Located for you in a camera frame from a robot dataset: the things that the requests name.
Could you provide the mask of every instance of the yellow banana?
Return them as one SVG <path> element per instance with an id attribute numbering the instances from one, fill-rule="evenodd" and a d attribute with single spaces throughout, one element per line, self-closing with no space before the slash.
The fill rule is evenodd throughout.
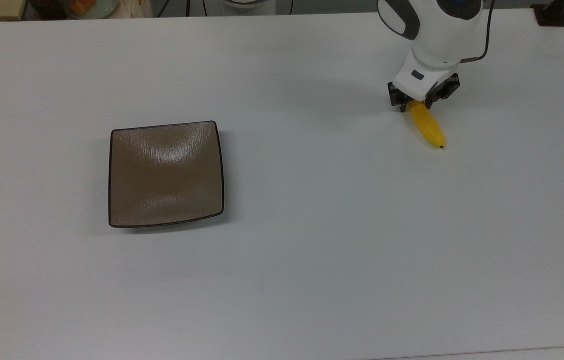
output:
<path id="1" fill-rule="evenodd" d="M 408 111 L 410 111 L 410 115 L 413 117 L 413 122 L 424 139 L 436 148 L 446 148 L 444 133 L 439 125 L 437 125 L 437 122 L 435 122 L 430 112 L 428 112 L 426 105 L 424 105 L 423 102 L 413 100 L 408 103 L 407 108 Z"/>

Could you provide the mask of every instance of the cable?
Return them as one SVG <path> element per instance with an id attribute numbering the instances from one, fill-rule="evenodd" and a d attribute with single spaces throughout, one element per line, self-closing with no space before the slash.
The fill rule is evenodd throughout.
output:
<path id="1" fill-rule="evenodd" d="M 486 54 L 488 53 L 488 41 L 490 39 L 490 20 L 493 17 L 494 8 L 495 8 L 495 0 L 490 0 L 490 9 L 488 10 L 488 22 L 486 24 L 486 45 L 484 45 L 484 53 L 480 57 L 470 57 L 468 59 L 462 59 L 462 61 L 460 61 L 460 64 L 476 62 L 486 57 Z"/>
<path id="2" fill-rule="evenodd" d="M 161 16 L 161 14 L 164 12 L 164 9 L 166 9 L 166 6 L 168 5 L 168 2 L 170 2 L 170 0 L 166 0 L 166 2 L 164 2 L 164 6 L 162 7 L 162 9 L 160 10 L 160 13 L 158 14 L 158 18 Z"/>

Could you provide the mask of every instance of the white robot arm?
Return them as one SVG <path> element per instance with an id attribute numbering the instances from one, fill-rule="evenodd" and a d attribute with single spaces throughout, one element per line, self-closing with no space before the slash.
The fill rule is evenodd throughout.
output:
<path id="1" fill-rule="evenodd" d="M 413 41 L 389 84 L 391 103 L 447 98 L 457 87 L 455 71 L 482 14 L 482 0 L 378 0 L 378 13 L 396 34 Z"/>

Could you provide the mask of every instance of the brown plate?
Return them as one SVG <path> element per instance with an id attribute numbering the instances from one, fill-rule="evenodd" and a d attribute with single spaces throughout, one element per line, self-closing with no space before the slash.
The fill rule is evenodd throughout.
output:
<path id="1" fill-rule="evenodd" d="M 113 228 L 188 223 L 223 210 L 214 121 L 111 132 L 108 223 Z"/>

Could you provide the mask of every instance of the floor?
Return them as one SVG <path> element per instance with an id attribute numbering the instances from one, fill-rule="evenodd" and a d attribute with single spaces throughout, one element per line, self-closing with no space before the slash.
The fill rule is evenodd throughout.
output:
<path id="1" fill-rule="evenodd" d="M 166 1 L 168 5 L 164 10 L 163 18 L 183 17 L 186 14 L 186 0 L 152 0 L 154 13 L 160 13 Z M 342 14 L 375 12 L 376 0 L 293 0 L 293 14 Z M 548 4 L 549 0 L 497 0 L 497 9 L 527 9 L 531 4 Z M 288 14 L 291 0 L 277 0 L 277 13 Z M 191 1 L 192 16 L 203 16 L 201 0 Z"/>

